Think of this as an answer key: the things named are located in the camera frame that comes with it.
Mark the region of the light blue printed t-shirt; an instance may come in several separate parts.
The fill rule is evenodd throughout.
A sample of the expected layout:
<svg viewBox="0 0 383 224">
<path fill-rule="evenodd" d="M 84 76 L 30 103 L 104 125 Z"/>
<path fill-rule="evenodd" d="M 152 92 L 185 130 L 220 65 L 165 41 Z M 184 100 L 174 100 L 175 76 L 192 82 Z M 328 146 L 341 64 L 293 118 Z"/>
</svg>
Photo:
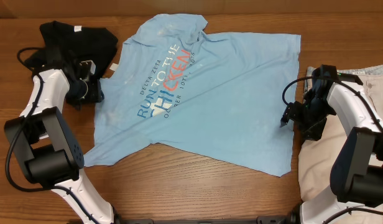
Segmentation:
<svg viewBox="0 0 383 224">
<path fill-rule="evenodd" d="M 155 143 L 280 177 L 293 127 L 283 89 L 298 76 L 295 34 L 207 34 L 201 15 L 159 14 L 122 44 L 101 80 L 87 166 L 111 166 Z"/>
</svg>

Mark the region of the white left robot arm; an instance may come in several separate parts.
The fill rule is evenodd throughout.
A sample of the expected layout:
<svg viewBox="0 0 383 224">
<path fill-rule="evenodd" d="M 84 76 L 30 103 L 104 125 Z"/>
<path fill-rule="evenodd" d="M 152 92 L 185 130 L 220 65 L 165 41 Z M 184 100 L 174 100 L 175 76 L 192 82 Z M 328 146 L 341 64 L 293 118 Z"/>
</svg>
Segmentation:
<svg viewBox="0 0 383 224">
<path fill-rule="evenodd" d="M 83 223 L 120 223 L 114 207 L 100 196 L 84 171 L 84 156 L 62 116 L 66 94 L 74 86 L 70 71 L 62 64 L 44 65 L 33 72 L 34 87 L 18 118 L 6 121 L 4 132 L 10 143 L 5 173 L 17 190 L 9 163 L 15 157 L 34 192 L 50 190 L 81 218 Z"/>
</svg>

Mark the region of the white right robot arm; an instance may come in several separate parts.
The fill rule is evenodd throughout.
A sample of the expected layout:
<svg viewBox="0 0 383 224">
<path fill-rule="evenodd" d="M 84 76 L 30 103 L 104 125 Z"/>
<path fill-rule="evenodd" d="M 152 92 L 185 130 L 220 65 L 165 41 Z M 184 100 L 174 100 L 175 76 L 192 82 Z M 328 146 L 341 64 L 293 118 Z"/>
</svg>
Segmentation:
<svg viewBox="0 0 383 224">
<path fill-rule="evenodd" d="M 328 115 L 338 116 L 347 139 L 331 168 L 330 184 L 281 223 L 333 223 L 345 214 L 383 204 L 383 120 L 374 111 L 357 75 L 321 65 L 309 77 L 304 102 L 287 103 L 281 126 L 294 121 L 305 140 L 321 139 Z"/>
</svg>

